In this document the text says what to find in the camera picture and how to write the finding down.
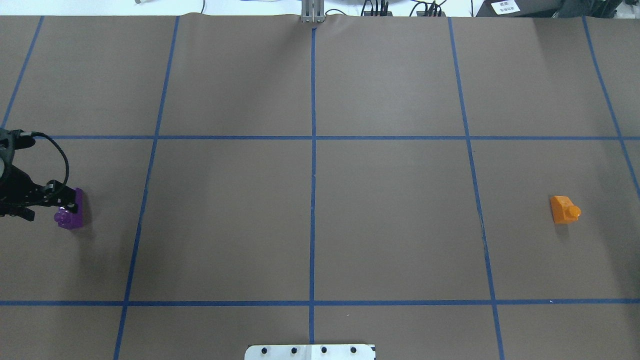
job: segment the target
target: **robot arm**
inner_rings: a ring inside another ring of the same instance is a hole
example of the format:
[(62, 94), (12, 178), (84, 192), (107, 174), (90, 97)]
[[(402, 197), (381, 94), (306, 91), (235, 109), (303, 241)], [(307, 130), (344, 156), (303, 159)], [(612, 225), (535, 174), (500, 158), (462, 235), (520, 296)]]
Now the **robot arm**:
[[(60, 151), (65, 160), (65, 180), (62, 183), (51, 180), (45, 186), (35, 184), (25, 172), (12, 165), (15, 151), (32, 147), (34, 137), (48, 139)], [(67, 156), (51, 137), (43, 133), (0, 128), (0, 217), (9, 215), (33, 221), (35, 212), (29, 209), (30, 206), (59, 206), (67, 213), (78, 214), (81, 204), (76, 199), (81, 199), (81, 194), (67, 187), (68, 176)]]

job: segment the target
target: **vertical blue line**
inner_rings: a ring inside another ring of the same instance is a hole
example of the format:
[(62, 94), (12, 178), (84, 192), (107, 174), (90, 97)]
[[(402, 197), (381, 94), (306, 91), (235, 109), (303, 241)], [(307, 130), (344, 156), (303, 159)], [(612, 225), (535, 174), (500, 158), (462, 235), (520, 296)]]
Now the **vertical blue line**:
[(627, 152), (627, 146), (625, 145), (625, 140), (622, 137), (622, 130), (620, 130), (620, 125), (618, 124), (618, 118), (616, 117), (616, 113), (613, 111), (613, 105), (611, 104), (611, 99), (609, 98), (609, 92), (607, 91), (607, 87), (604, 85), (604, 79), (602, 79), (602, 73), (600, 72), (600, 66), (598, 66), (598, 60), (596, 59), (596, 52), (593, 50), (591, 34), (589, 33), (589, 26), (587, 25), (587, 18), (585, 16), (582, 17), (582, 25), (584, 25), (584, 33), (587, 36), (587, 43), (589, 44), (589, 51), (591, 52), (591, 59), (593, 60), (593, 66), (596, 69), (596, 74), (598, 75), (600, 87), (602, 88), (604, 99), (607, 102), (607, 107), (609, 108), (609, 113), (611, 114), (611, 120), (613, 121), (613, 126), (616, 128), (616, 133), (618, 134), (618, 141), (620, 141), (620, 147), (622, 148), (622, 153), (625, 155), (625, 160), (627, 161), (627, 167), (629, 168), (629, 173), (631, 173), (631, 180), (634, 182), (634, 186), (636, 187), (636, 195), (640, 199), (640, 186), (638, 186), (636, 172), (634, 171), (634, 167), (631, 164), (631, 159), (629, 158), (629, 153)]
[(309, 343), (315, 343), (316, 299), (316, 28), (311, 29), (311, 229), (309, 247)]
[(164, 85), (162, 89), (162, 96), (160, 97), (160, 107), (158, 109), (158, 118), (156, 120), (156, 131), (154, 133), (154, 143), (151, 146), (151, 156), (149, 158), (149, 166), (147, 168), (147, 178), (145, 180), (145, 189), (142, 195), (142, 203), (140, 205), (140, 215), (138, 217), (138, 227), (136, 229), (136, 237), (133, 243), (133, 252), (131, 254), (131, 263), (129, 264), (129, 275), (127, 276), (127, 287), (124, 293), (124, 303), (122, 305), (122, 313), (120, 315), (120, 326), (118, 327), (118, 337), (116, 338), (116, 345), (113, 352), (113, 359), (117, 360), (120, 357), (120, 345), (122, 344), (122, 335), (124, 334), (124, 325), (127, 321), (127, 308), (129, 307), (129, 295), (131, 294), (131, 283), (133, 282), (133, 272), (136, 268), (136, 258), (138, 257), (138, 247), (140, 245), (140, 234), (142, 232), (142, 219), (145, 215), (145, 208), (147, 206), (147, 197), (149, 191), (149, 182), (151, 180), (151, 171), (154, 166), (154, 160), (156, 158), (156, 147), (158, 143), (158, 136), (160, 135), (160, 125), (162, 123), (162, 114), (164, 111), (164, 100), (166, 98), (166, 89), (169, 86), (169, 76), (171, 74), (171, 63), (173, 61), (173, 50), (175, 49), (175, 39), (178, 35), (178, 24), (180, 23), (180, 17), (175, 17), (175, 24), (173, 25), (173, 36), (171, 39), (171, 48), (169, 50), (169, 60), (166, 64), (166, 72), (164, 74)]
[(40, 34), (40, 28), (42, 28), (43, 21), (44, 21), (44, 16), (41, 16), (40, 21), (38, 21), (38, 26), (36, 27), (36, 31), (35, 33), (33, 33), (33, 38), (31, 39), (31, 45), (29, 45), (29, 51), (27, 51), (27, 56), (24, 58), (24, 63), (22, 63), (22, 68), (20, 69), (18, 80), (16, 80), (15, 86), (13, 87), (13, 93), (11, 94), (9, 105), (7, 105), (6, 107), (6, 112), (4, 113), (4, 118), (2, 119), (2, 125), (0, 126), (3, 129), (6, 129), (6, 122), (9, 121), (9, 114), (11, 113), (11, 107), (13, 106), (15, 96), (18, 94), (18, 89), (20, 88), (20, 83), (22, 82), (24, 71), (27, 69), (27, 65), (29, 64), (29, 59), (31, 58), (33, 47), (36, 45), (36, 40), (38, 39), (38, 34)]
[(493, 287), (493, 273), (491, 270), (491, 260), (489, 257), (489, 245), (486, 242), (486, 231), (484, 229), (484, 216), (482, 214), (482, 204), (480, 203), (480, 191), (478, 190), (478, 182), (476, 176), (476, 164), (474, 162), (473, 150), (471, 148), (471, 137), (469, 135), (469, 124), (467, 121), (467, 109), (465, 107), (465, 98), (462, 93), (462, 80), (460, 78), (460, 67), (458, 65), (458, 54), (456, 52), (456, 41), (453, 35), (453, 23), (451, 18), (449, 21), (449, 36), (451, 37), (451, 51), (453, 53), (453, 65), (456, 70), (456, 81), (458, 82), (458, 97), (460, 98), (460, 109), (462, 111), (462, 123), (465, 126), (465, 138), (467, 141), (467, 153), (469, 156), (469, 166), (471, 167), (471, 178), (474, 184), (474, 193), (476, 195), (476, 209), (480, 218), (480, 228), (482, 230), (482, 241), (484, 245), (484, 265), (486, 267), (486, 277), (489, 282), (489, 294), (491, 295), (493, 309), (493, 325), (495, 327), (495, 337), (498, 342), (498, 354), (500, 360), (504, 360), (504, 348), (502, 346), (502, 331), (500, 330), (500, 319), (498, 317), (498, 304), (495, 300), (495, 288)]

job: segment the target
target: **horizontal blue line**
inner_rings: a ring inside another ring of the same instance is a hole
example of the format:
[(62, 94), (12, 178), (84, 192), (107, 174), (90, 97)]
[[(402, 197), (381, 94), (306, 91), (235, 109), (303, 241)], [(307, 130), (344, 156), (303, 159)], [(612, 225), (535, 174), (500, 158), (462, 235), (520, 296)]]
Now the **horizontal blue line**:
[(122, 306), (122, 301), (0, 300), (0, 306)]
[(309, 301), (129, 301), (129, 306), (308, 306)]
[(640, 304), (640, 299), (520, 299), (496, 302), (498, 305)]
[[(256, 300), (256, 301), (129, 301), (129, 306), (477, 306), (491, 300)], [(506, 299), (498, 305), (640, 304), (640, 299)], [(0, 306), (122, 306), (122, 301), (0, 300)]]
[[(54, 135), (57, 140), (152, 140), (154, 135)], [(471, 140), (619, 140), (616, 136), (470, 136)], [(159, 140), (312, 140), (313, 136), (261, 136), (261, 135), (160, 135)], [(465, 140), (464, 136), (407, 135), (376, 136), (346, 135), (317, 136), (316, 140)], [(627, 136), (625, 140), (640, 140), (640, 136)]]

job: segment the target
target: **purple block knob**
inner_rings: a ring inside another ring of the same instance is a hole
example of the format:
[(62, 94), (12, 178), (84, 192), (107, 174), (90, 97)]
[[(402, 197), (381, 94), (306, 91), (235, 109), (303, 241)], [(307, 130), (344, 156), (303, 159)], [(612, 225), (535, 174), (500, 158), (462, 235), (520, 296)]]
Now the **purple block knob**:
[(67, 230), (73, 230), (83, 226), (82, 189), (80, 188), (76, 188), (76, 205), (78, 211), (75, 214), (65, 208), (58, 209), (58, 212), (53, 216), (53, 220), (58, 223), (58, 226)]

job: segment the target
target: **gray mat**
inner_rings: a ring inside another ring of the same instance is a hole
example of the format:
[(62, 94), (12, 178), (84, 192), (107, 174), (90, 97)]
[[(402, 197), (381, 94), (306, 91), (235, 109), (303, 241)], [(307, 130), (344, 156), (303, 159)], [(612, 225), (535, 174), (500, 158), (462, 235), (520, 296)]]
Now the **gray mat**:
[(1, 18), (0, 357), (640, 359), (639, 24)]

